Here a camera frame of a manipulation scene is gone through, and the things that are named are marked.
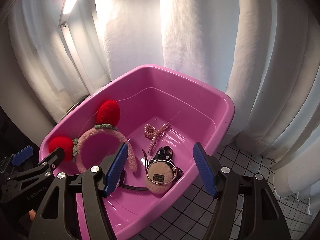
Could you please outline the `pink fuzzy strawberry headband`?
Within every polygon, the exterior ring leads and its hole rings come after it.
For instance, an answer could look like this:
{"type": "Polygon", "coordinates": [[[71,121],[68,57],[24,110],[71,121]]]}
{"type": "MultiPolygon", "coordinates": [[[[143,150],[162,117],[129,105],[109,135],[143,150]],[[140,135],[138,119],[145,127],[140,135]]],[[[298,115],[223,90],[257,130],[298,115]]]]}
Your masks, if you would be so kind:
{"type": "Polygon", "coordinates": [[[57,148],[64,150],[65,161],[75,161],[76,167],[80,173],[84,173],[85,168],[82,161],[85,155],[84,147],[91,140],[98,137],[111,136],[118,139],[128,147],[127,162],[131,172],[137,172],[137,161],[134,150],[128,139],[117,128],[120,120],[120,107],[119,104],[111,99],[103,102],[95,115],[95,125],[93,128],[85,131],[79,138],[69,138],[65,136],[57,136],[50,139],[48,142],[48,151],[53,153],[57,148]]]}

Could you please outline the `beige fluffy pom-pom hair clip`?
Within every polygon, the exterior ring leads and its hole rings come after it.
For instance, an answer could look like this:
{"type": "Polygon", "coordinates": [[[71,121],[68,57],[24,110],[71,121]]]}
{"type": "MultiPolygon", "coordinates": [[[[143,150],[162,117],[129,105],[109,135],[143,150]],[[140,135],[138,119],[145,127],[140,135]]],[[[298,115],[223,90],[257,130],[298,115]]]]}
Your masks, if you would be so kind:
{"type": "Polygon", "coordinates": [[[146,171],[146,187],[154,194],[167,192],[177,177],[176,166],[167,160],[157,160],[148,166],[146,171]]]}

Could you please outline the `pearl gold hair claw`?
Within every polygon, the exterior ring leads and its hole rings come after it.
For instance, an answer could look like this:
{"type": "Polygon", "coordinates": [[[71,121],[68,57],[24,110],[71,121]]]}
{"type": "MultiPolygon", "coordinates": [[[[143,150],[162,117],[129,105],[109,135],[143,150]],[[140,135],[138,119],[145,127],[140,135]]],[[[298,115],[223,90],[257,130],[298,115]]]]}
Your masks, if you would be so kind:
{"type": "Polygon", "coordinates": [[[152,126],[152,124],[146,124],[144,126],[144,136],[146,137],[146,139],[149,139],[151,141],[150,146],[148,148],[149,154],[152,153],[158,138],[161,137],[169,127],[170,127],[169,122],[166,122],[165,124],[163,124],[159,129],[155,129],[155,127],[152,126]]]}

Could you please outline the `large silver bangle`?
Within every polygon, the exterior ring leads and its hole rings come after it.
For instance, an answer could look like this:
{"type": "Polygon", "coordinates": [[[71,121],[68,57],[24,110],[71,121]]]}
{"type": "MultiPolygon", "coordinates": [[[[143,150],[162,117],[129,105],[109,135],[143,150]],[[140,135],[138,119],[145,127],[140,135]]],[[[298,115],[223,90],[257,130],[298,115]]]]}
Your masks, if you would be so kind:
{"type": "Polygon", "coordinates": [[[175,166],[166,160],[159,160],[148,166],[147,179],[157,185],[167,185],[176,178],[175,166]]]}

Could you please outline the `black floral hair bow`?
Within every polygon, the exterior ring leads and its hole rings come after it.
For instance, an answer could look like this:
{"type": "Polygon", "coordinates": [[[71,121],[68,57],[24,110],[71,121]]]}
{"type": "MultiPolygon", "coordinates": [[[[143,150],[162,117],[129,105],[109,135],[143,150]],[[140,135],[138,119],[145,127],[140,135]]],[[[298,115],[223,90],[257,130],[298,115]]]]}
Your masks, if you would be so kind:
{"type": "Polygon", "coordinates": [[[159,160],[169,161],[176,168],[176,178],[175,178],[175,180],[179,180],[181,178],[181,176],[183,175],[183,170],[180,169],[179,167],[177,167],[174,164],[173,156],[174,156],[174,152],[173,152],[172,148],[169,145],[164,146],[164,147],[160,147],[158,149],[158,151],[156,152],[155,156],[149,161],[149,165],[151,165],[152,163],[154,163],[156,161],[159,161],[159,160]]]}

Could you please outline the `pink plastic tub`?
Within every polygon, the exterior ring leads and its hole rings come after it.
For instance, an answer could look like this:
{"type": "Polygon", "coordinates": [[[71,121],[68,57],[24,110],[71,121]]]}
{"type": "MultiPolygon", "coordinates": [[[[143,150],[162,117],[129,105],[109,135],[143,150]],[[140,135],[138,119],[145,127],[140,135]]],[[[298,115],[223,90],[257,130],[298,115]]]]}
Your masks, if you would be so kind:
{"type": "Polygon", "coordinates": [[[39,158],[48,155],[50,139],[78,138],[92,128],[99,106],[108,99],[119,104],[117,127],[136,157],[142,149],[148,153],[150,141],[144,136],[144,126],[160,128],[169,122],[170,128],[156,148],[169,145],[174,164],[183,170],[182,178],[165,194],[120,187],[104,199],[116,237],[130,239],[160,217],[196,179],[199,172],[193,159],[194,144],[201,143],[208,154],[213,154],[232,122],[234,105],[225,93],[193,77],[161,66],[139,66],[87,98],[60,121],[44,138],[39,158]]]}

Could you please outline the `white curtain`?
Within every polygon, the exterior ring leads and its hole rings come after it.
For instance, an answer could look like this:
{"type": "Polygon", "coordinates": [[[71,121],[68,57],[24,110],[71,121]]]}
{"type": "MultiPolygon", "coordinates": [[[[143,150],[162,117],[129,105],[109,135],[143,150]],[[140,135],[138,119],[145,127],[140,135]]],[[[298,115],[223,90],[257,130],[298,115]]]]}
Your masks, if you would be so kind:
{"type": "Polygon", "coordinates": [[[3,108],[37,126],[153,63],[225,92],[224,138],[275,160],[280,197],[319,198],[319,0],[1,0],[3,108]]]}

